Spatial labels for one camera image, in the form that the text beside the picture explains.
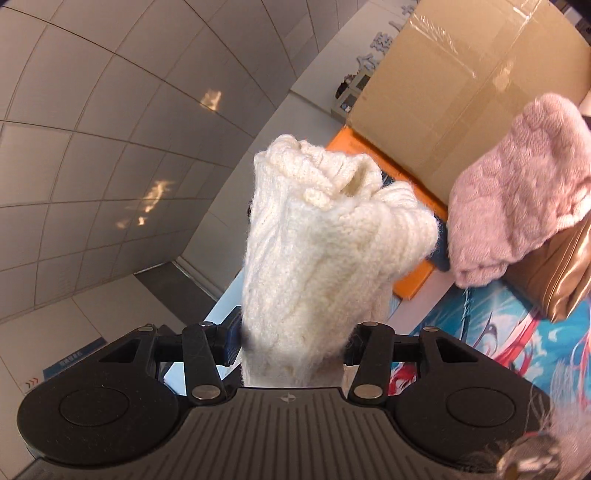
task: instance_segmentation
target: dark device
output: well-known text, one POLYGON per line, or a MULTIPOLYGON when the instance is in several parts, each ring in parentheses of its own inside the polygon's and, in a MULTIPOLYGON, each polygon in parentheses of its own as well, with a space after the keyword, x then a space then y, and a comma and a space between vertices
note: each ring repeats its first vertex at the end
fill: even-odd
POLYGON ((548 397, 434 327, 418 337, 357 326, 340 388, 262 389, 224 381, 240 348, 237 307, 221 325, 181 335, 141 327, 23 400, 18 428, 37 458, 20 480, 452 480, 491 477, 482 454, 540 428, 548 397), (187 396, 159 381, 184 362, 187 396), (418 380, 387 396, 391 362, 418 380))

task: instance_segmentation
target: anime illustration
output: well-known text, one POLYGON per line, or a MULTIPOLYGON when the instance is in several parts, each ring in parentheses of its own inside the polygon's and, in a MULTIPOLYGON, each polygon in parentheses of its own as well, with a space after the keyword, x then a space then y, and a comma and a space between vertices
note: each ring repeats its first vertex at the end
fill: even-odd
MULTIPOLYGON (((587 298, 568 319, 550 323, 501 281, 465 290, 452 286, 412 335, 425 326, 439 327, 547 393, 555 366, 559 362, 571 365, 578 374, 579 402, 587 407, 591 398, 587 370, 590 310, 587 298)), ((414 364, 392 364, 389 394, 399 394, 416 375, 414 364)))

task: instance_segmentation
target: pink fuzzy sock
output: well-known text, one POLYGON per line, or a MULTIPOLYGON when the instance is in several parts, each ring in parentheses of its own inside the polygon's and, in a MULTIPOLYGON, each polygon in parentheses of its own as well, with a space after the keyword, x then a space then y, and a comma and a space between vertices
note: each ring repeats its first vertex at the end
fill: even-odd
POLYGON ((548 93, 457 178, 447 221, 460 288, 500 278, 591 209, 591 133, 577 107, 548 93))

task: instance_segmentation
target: blue sign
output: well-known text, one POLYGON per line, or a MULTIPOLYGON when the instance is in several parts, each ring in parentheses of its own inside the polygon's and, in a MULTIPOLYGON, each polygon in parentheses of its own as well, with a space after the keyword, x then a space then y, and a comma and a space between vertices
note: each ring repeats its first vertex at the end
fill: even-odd
POLYGON ((51 377, 55 377, 58 373, 61 373, 66 368, 72 366, 76 362, 80 361, 91 353, 94 353, 102 346, 105 346, 107 341, 103 337, 99 337, 88 345, 82 347, 71 355, 62 358, 59 362, 54 363, 52 366, 47 367, 43 370, 43 379, 49 380, 51 377))

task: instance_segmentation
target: ribbed black surface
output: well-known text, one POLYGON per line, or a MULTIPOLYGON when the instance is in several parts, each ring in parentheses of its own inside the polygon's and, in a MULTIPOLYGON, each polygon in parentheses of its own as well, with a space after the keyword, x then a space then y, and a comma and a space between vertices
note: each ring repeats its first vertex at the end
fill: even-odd
POLYGON ((76 470, 36 461, 19 480, 488 480, 412 450, 377 408, 335 388, 241 388, 229 402, 194 408, 177 434, 144 458, 76 470))

